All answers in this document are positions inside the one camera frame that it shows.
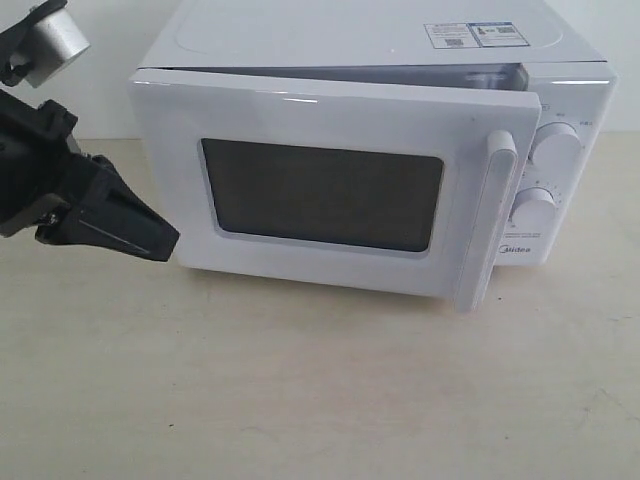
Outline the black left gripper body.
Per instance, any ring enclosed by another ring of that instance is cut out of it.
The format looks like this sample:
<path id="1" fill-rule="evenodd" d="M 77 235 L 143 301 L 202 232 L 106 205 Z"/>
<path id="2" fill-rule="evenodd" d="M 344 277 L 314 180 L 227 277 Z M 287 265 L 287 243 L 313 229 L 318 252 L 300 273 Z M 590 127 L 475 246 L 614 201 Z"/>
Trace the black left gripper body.
<path id="1" fill-rule="evenodd" d="M 1 93 L 1 235 L 56 224 L 95 194 L 100 166 L 71 141 L 77 117 Z"/>

